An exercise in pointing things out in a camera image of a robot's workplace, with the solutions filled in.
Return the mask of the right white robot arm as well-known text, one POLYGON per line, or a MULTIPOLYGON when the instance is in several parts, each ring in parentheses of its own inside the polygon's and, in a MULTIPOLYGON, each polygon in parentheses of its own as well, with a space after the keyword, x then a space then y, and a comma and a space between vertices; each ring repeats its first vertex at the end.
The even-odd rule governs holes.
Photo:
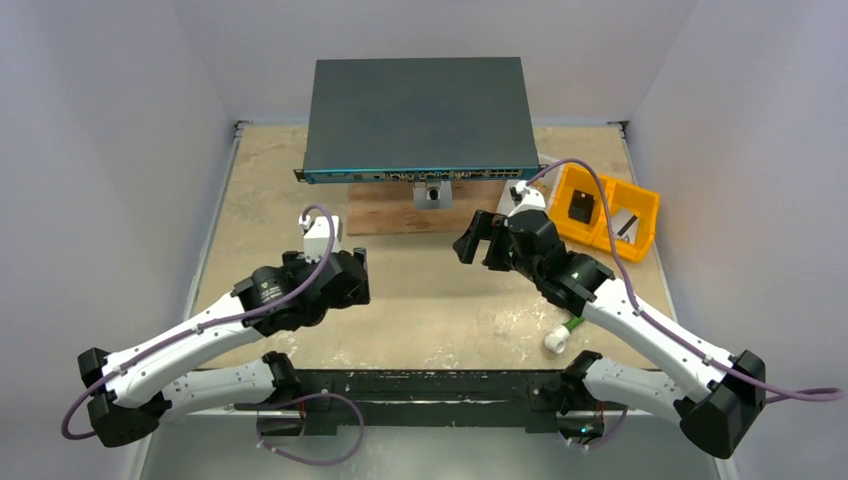
POLYGON ((712 345, 642 303, 594 257, 569 250, 539 210, 512 217, 478 210, 452 245, 470 264, 480 241, 493 271, 515 271, 541 296, 612 333, 656 366, 648 372, 597 358, 564 376, 561 392, 576 407, 614 402, 675 422, 703 452, 730 458, 765 406, 764 361, 749 350, 733 354, 712 345))

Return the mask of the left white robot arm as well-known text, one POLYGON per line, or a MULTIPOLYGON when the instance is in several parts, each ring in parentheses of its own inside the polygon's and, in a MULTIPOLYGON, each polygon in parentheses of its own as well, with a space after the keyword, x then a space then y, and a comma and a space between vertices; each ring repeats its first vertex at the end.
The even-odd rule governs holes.
POLYGON ((268 352, 236 367, 207 369, 205 363, 278 332, 316 326, 331 309, 369 301, 366 249, 334 252, 325 266, 286 252, 281 265, 257 268, 207 309, 147 342, 114 353, 81 353, 93 434, 116 448, 200 410, 287 408, 303 389, 286 354, 268 352))

